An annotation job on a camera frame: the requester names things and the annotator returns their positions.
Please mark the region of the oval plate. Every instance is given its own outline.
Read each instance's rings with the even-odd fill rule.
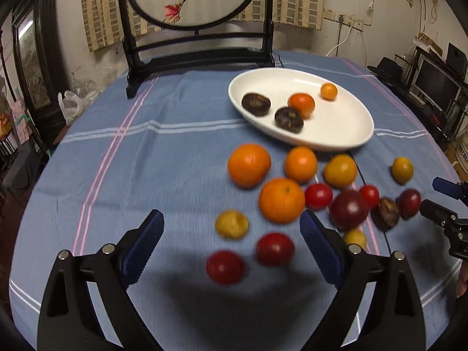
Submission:
[[[374,134],[374,121],[361,101],[343,87],[336,85],[335,101],[320,97],[320,87],[329,80],[303,71],[263,68],[243,72],[228,87],[229,98],[244,118],[262,132],[293,145],[305,145],[314,150],[343,151],[365,144]],[[256,117],[242,107],[246,93],[255,92],[268,97],[270,111]],[[315,110],[304,120],[300,133],[292,133],[275,125],[275,112],[287,106],[293,93],[305,92],[315,100]]]

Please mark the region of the blue gripper pad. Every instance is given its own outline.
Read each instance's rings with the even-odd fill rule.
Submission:
[[[121,241],[125,242],[128,239],[130,247],[125,250],[126,255],[120,264],[123,286],[127,287],[138,281],[163,231],[164,217],[161,212],[154,209],[140,228],[124,235]]]
[[[325,281],[339,289],[343,283],[343,262],[323,231],[330,231],[329,235],[336,235],[338,241],[342,241],[341,236],[336,231],[324,228],[319,219],[315,215],[313,218],[308,211],[300,216],[299,227]]]
[[[451,183],[450,181],[443,178],[434,178],[432,181],[432,188],[439,193],[448,195],[453,199],[462,199],[464,196],[464,190],[461,188],[461,186],[457,185],[456,183]]]

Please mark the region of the striped curtain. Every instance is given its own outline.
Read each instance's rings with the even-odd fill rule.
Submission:
[[[263,21],[265,0],[253,0],[234,20]],[[123,37],[118,0],[81,0],[86,38],[90,51],[112,45]],[[134,36],[161,28],[139,16],[127,1]],[[273,0],[273,22],[321,30],[324,0]]]

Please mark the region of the metal screw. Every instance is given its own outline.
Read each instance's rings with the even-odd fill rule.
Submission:
[[[116,249],[116,246],[114,244],[106,244],[105,246],[102,247],[102,252],[104,252],[105,254],[109,254],[109,253],[114,252],[115,249]]]
[[[397,259],[398,261],[401,261],[401,260],[405,259],[405,255],[403,254],[403,252],[396,251],[393,255],[394,255],[395,259]]]
[[[358,254],[361,253],[361,247],[357,244],[351,244],[348,249],[352,254]]]
[[[70,253],[67,250],[63,250],[58,253],[58,256],[59,256],[58,258],[60,260],[65,260],[69,255]]]

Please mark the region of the speaker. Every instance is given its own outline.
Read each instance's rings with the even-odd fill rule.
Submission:
[[[461,79],[465,79],[467,73],[467,56],[451,43],[448,44],[446,65]]]

